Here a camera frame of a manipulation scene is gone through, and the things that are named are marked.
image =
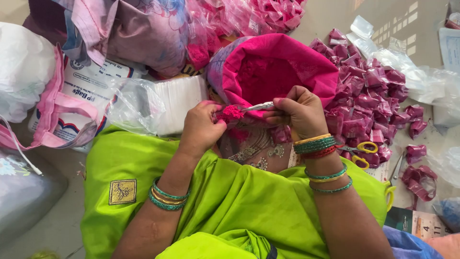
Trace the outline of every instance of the yellow-handled scissors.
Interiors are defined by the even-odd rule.
[[[369,149],[365,149],[364,146],[365,145],[371,145],[374,147],[373,150],[369,150]],[[348,151],[350,152],[351,154],[351,161],[353,163],[356,164],[356,161],[361,161],[363,162],[366,166],[365,167],[360,167],[361,169],[363,170],[366,170],[367,168],[369,168],[369,163],[364,159],[364,158],[360,158],[358,157],[354,151],[362,151],[362,152],[366,152],[366,153],[377,153],[377,151],[379,150],[379,147],[377,145],[375,145],[373,142],[362,142],[360,143],[357,147],[347,147],[347,146],[343,146],[343,147],[339,147],[339,149],[342,149],[342,150],[345,150],[345,151]]]
[[[386,204],[386,212],[389,212],[391,207],[393,206],[393,201],[395,199],[394,191],[396,190],[396,183],[398,182],[399,173],[401,171],[401,165],[403,163],[403,159],[405,155],[406,153],[403,152],[403,154],[398,160],[398,163],[396,164],[395,170],[391,174],[391,178],[388,179],[388,181],[383,183],[386,186],[385,197],[390,195],[390,198],[388,199],[388,203]]]

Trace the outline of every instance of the gold bangle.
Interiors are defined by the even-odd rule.
[[[153,197],[155,197],[155,199],[157,199],[159,202],[163,203],[163,204],[168,204],[168,205],[180,205],[182,203],[185,202],[185,199],[183,200],[180,200],[180,201],[169,201],[169,200],[165,200],[163,198],[160,197],[161,194],[157,193],[153,187],[152,187],[152,195]]]
[[[315,141],[315,140],[327,138],[327,137],[330,137],[330,136],[331,136],[331,134],[330,134],[330,133],[327,133],[327,134],[324,134],[324,135],[321,135],[321,136],[317,136],[317,137],[312,137],[312,138],[309,138],[309,139],[304,139],[304,140],[296,141],[296,142],[294,142],[294,145],[299,145],[299,144],[303,144],[303,143],[307,143],[307,142],[311,142],[311,141]]]
[[[344,175],[346,174],[343,173],[337,177],[334,177],[334,178],[329,178],[329,179],[312,179],[312,178],[309,178],[311,182],[332,182],[332,181],[335,181],[335,180],[339,180],[340,178],[342,178]]]

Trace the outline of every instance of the hand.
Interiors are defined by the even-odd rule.
[[[263,117],[270,124],[289,125],[298,134],[298,140],[328,133],[321,100],[307,88],[294,86],[286,98],[273,99],[275,107]]]
[[[202,101],[189,110],[185,117],[184,132],[179,143],[178,152],[198,157],[210,149],[227,129],[227,124],[219,120],[213,122],[213,114],[223,110],[215,101]]]

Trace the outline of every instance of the woman's left hand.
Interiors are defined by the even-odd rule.
[[[189,110],[185,117],[184,132],[179,143],[178,152],[191,156],[203,156],[227,129],[227,124],[219,120],[213,122],[213,114],[223,110],[215,101],[202,101]]]

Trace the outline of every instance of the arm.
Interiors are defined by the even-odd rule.
[[[293,139],[312,138],[328,133],[321,101],[304,87],[295,86],[285,99],[275,98],[275,108],[264,114],[267,122],[291,126]],[[305,166],[312,175],[328,176],[343,169],[339,155],[334,152],[319,159],[306,159]],[[327,183],[312,182],[312,187],[334,190],[347,185],[344,177]],[[394,258],[385,234],[353,186],[333,194],[314,191],[326,244],[332,259]]]
[[[187,194],[196,165],[227,128],[223,121],[213,123],[212,115],[221,109],[204,101],[187,113],[179,148],[158,181],[160,190],[175,196]],[[155,258],[171,245],[181,212],[160,209],[147,199],[123,233],[112,259]]]

